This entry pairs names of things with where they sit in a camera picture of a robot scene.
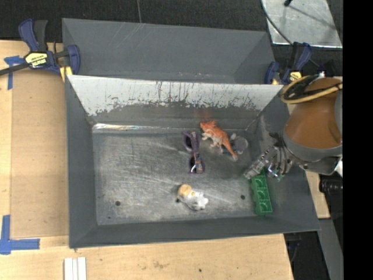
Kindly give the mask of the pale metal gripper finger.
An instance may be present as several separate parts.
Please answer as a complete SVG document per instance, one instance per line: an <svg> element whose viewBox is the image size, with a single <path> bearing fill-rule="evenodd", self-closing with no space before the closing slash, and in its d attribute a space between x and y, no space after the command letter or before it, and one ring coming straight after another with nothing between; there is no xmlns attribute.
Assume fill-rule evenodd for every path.
<svg viewBox="0 0 373 280"><path fill-rule="evenodd" d="M276 162L276 148L274 146L268 146L262 153L252 161L251 168L263 168L268 167Z"/></svg>
<svg viewBox="0 0 373 280"><path fill-rule="evenodd" d="M251 168L251 165L249 168L246 169L246 171L244 171L244 177L247 178L247 179L251 179L253 177L256 177L258 175L261 174L262 170L264 170L265 172L268 171L268 168L273 168L275 167L277 163L277 156L276 156L276 162L274 164L271 164L270 166L268 167L263 167L263 168Z"/></svg>

